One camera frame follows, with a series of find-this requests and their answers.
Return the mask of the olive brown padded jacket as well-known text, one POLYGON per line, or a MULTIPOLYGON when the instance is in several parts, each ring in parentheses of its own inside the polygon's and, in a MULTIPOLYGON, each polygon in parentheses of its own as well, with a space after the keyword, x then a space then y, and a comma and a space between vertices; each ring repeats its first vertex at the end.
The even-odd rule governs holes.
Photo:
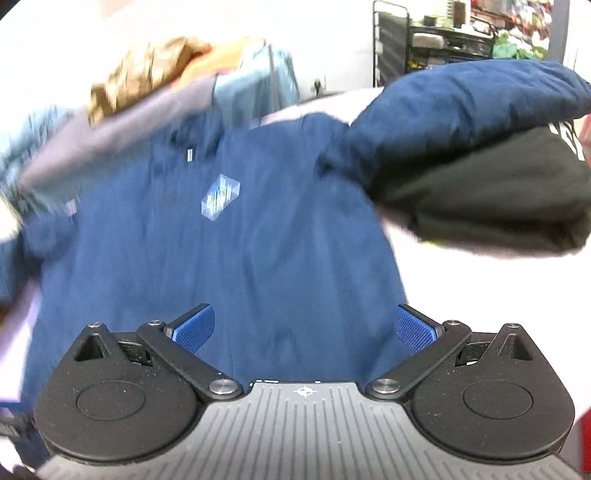
POLYGON ((91 87, 89 124, 98 124, 170 84, 193 58, 211 50, 211 44, 184 36, 129 50, 103 83, 91 87))

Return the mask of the black folded garment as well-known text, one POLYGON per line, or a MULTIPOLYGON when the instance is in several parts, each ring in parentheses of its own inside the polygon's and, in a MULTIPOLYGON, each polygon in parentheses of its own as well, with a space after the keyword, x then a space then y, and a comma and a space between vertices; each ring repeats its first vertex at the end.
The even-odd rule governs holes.
POLYGON ((567 124, 505 135, 472 151, 384 165, 368 189, 423 241, 559 255, 590 235, 590 168, 567 124))

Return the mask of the teal skirted bed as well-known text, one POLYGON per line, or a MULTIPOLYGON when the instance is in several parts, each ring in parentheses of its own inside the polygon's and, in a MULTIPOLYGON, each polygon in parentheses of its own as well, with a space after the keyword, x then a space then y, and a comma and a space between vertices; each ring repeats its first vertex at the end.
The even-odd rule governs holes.
MULTIPOLYGON (((214 77, 211 106, 221 110, 225 127, 250 124, 300 100, 290 54, 262 40, 252 41, 246 47, 238 69, 214 77)), ((58 209, 99 180, 109 177, 149 145, 150 136, 124 152, 104 156, 104 165, 95 162, 86 172, 60 180, 51 187, 33 190, 18 187, 18 176, 25 164, 40 151, 61 122, 78 113, 86 114, 52 106, 29 115, 14 129, 2 132, 1 197, 19 214, 58 209)))

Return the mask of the navy blue hooded sweatshirt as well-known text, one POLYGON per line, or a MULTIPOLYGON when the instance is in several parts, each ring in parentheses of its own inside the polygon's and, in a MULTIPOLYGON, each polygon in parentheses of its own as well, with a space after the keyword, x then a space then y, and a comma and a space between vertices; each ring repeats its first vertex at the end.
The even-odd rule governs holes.
POLYGON ((160 128, 74 213, 30 214, 1 248, 2 298, 30 276, 42 290, 24 405, 87 324, 128 332, 199 303, 216 315, 202 359, 239 382, 370 381, 408 354, 379 189, 589 109, 589 84, 562 65, 489 60, 394 81, 349 124, 229 129, 211 109, 160 128))

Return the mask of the grey bed blanket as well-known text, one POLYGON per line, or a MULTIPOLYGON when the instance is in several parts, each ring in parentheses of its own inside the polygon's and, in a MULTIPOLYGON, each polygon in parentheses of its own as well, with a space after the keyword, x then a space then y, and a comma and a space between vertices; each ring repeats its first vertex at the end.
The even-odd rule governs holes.
POLYGON ((24 190, 51 187, 110 154, 138 145, 159 128, 211 106, 216 78, 156 90, 132 107, 92 126, 84 113, 61 122, 18 176, 24 190))

